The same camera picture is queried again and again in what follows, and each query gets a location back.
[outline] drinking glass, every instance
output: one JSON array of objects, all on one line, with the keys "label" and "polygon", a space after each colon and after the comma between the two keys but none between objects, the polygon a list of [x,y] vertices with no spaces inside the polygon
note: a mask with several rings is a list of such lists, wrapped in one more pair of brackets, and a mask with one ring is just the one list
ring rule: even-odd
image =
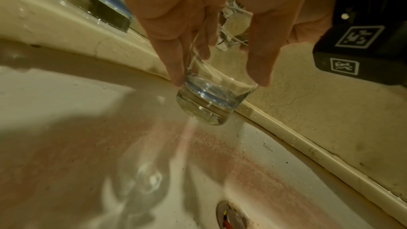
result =
[{"label": "drinking glass", "polygon": [[257,84],[246,72],[248,27],[251,13],[222,6],[217,21],[217,44],[207,44],[208,28],[216,21],[204,20],[190,50],[190,64],[177,102],[189,115],[211,125],[224,124]]}]

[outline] sink drain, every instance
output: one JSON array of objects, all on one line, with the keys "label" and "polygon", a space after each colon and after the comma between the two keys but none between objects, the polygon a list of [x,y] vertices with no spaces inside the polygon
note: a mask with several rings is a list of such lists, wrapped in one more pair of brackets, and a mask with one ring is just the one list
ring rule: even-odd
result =
[{"label": "sink drain", "polygon": [[246,229],[247,218],[243,212],[227,201],[222,201],[216,209],[216,218],[220,228]]}]

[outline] white sink basin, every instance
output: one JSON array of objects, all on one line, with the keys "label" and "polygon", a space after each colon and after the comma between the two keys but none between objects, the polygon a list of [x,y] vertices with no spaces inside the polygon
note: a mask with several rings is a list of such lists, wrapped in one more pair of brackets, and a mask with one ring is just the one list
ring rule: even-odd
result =
[{"label": "white sink basin", "polygon": [[188,117],[170,82],[0,42],[0,228],[403,228],[244,117]]}]

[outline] black device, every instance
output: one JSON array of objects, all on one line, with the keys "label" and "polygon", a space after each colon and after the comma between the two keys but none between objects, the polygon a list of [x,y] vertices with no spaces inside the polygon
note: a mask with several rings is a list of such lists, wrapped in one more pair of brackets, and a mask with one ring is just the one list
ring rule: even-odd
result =
[{"label": "black device", "polygon": [[337,0],[313,50],[318,69],[386,85],[407,83],[407,0]]}]

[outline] glass base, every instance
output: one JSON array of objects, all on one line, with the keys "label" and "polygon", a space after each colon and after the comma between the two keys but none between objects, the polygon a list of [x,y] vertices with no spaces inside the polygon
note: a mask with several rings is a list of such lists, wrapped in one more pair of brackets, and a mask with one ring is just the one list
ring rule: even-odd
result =
[{"label": "glass base", "polygon": [[178,105],[187,114],[211,125],[224,124],[233,112],[232,109],[220,109],[210,102],[196,96],[185,85],[179,89],[176,99]]}]

